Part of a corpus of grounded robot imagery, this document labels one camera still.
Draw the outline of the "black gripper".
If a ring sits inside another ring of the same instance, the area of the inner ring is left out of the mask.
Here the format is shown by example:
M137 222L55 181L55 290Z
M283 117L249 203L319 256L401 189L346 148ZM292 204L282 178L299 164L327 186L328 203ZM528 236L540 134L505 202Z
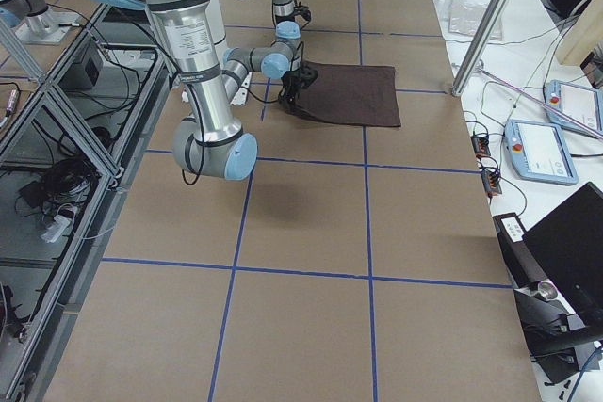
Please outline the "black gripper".
M303 67L286 72L284 74L284 87L278 93L278 103L281 106L295 106L299 90L304 88Z

